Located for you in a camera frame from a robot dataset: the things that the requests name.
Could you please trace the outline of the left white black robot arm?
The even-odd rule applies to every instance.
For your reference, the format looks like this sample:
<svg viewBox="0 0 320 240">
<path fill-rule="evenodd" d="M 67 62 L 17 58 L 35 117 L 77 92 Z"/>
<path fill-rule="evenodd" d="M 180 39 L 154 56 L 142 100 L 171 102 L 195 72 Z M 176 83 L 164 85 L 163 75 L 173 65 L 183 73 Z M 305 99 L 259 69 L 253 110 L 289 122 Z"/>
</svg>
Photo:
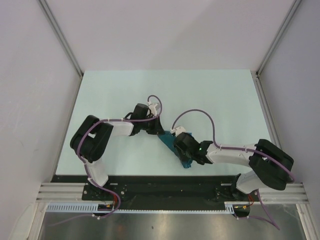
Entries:
<svg viewBox="0 0 320 240">
<path fill-rule="evenodd" d="M 121 119 L 100 120 L 88 115 L 70 140 L 70 148 L 84 164 L 89 182 L 94 185 L 93 194 L 100 200 L 110 196 L 111 188 L 106 184 L 109 180 L 101 160 L 111 137 L 131 137 L 140 131 L 149 135 L 165 133 L 160 114 L 162 104 L 148 102 L 138 103 L 133 112 Z"/>
</svg>

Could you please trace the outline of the teal cloth napkin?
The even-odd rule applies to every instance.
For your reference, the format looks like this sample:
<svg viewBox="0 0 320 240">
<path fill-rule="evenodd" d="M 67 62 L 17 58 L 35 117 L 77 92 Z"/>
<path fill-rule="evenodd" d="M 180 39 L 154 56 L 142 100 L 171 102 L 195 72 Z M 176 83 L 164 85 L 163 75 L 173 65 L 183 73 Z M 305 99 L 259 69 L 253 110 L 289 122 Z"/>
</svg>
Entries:
<svg viewBox="0 0 320 240">
<path fill-rule="evenodd" d="M 162 141 L 162 143 L 165 144 L 174 153 L 174 155 L 179 159 L 181 165 L 185 169 L 191 167 L 193 162 L 191 158 L 188 158 L 187 160 L 180 160 L 178 151 L 174 148 L 175 136 L 173 136 L 170 131 L 166 130 L 163 134 L 158 134 L 157 136 Z"/>
</svg>

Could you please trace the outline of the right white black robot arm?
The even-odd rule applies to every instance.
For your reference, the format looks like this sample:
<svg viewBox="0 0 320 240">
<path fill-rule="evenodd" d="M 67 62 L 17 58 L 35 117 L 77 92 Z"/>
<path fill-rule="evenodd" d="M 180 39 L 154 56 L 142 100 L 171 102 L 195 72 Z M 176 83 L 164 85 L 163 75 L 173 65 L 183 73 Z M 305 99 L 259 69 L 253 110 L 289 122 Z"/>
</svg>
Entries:
<svg viewBox="0 0 320 240">
<path fill-rule="evenodd" d="M 237 201 L 260 188 L 283 191 L 293 180 L 290 172 L 294 160 L 266 139 L 243 147 L 216 146 L 213 141 L 198 142 L 191 134 L 181 132 L 173 134 L 173 147 L 181 162 L 250 167 L 251 171 L 238 174 L 232 182 L 230 194 Z"/>
</svg>

